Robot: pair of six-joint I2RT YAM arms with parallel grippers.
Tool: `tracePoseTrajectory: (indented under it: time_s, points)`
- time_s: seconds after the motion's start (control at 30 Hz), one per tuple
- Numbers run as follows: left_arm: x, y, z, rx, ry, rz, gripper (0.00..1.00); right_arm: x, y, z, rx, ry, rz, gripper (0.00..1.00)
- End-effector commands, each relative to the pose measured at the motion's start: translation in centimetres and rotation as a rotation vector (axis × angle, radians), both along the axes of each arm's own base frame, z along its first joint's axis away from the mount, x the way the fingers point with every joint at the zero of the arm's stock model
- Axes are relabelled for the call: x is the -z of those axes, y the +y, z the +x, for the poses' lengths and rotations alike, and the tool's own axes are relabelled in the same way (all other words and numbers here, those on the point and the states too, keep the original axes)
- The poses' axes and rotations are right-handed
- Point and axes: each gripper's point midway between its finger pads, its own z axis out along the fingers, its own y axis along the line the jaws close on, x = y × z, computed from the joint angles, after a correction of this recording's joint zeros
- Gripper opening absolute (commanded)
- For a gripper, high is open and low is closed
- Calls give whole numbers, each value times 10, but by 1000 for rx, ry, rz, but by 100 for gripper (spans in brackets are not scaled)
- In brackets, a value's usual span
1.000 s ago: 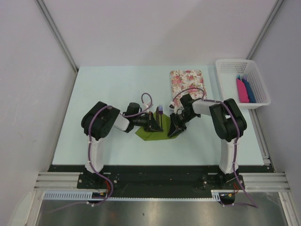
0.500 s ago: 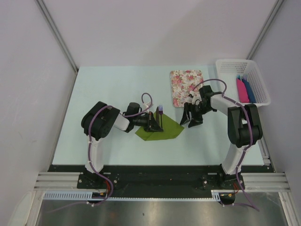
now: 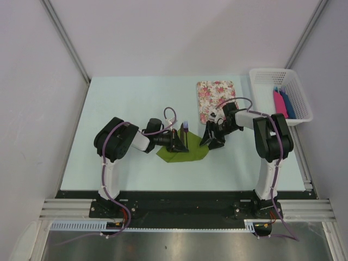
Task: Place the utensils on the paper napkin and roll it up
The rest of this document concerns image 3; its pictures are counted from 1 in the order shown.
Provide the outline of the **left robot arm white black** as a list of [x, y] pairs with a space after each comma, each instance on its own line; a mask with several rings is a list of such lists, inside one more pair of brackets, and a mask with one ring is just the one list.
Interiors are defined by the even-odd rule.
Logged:
[[176, 129], [165, 129], [160, 119], [151, 118], [145, 130], [124, 120], [112, 118], [94, 139], [94, 147], [102, 161], [101, 188], [98, 190], [105, 199], [101, 211], [108, 217], [115, 217], [120, 211], [120, 204], [114, 199], [120, 193], [119, 174], [114, 170], [117, 164], [134, 147], [145, 153], [156, 146], [163, 146], [170, 153], [188, 153], [189, 149], [179, 138]]

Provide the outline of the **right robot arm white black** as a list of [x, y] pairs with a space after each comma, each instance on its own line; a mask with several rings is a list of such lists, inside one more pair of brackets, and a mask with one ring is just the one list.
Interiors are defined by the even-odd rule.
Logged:
[[283, 114], [267, 115], [249, 109], [239, 109], [232, 101], [219, 105], [224, 118], [214, 109], [206, 122], [200, 146], [210, 150], [224, 147], [225, 136], [244, 128], [253, 130], [256, 151], [262, 159], [259, 178], [254, 190], [258, 200], [252, 202], [251, 213], [264, 218], [270, 212], [267, 201], [277, 196], [277, 178], [281, 164], [294, 149], [288, 124]]

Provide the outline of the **green paper napkin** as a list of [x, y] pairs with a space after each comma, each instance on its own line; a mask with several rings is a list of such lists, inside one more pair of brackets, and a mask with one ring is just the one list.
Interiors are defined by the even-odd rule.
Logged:
[[202, 160], [208, 153], [207, 145], [200, 146], [201, 138], [192, 132], [188, 132], [189, 152], [168, 152], [162, 147], [156, 155], [167, 163], [182, 163]]

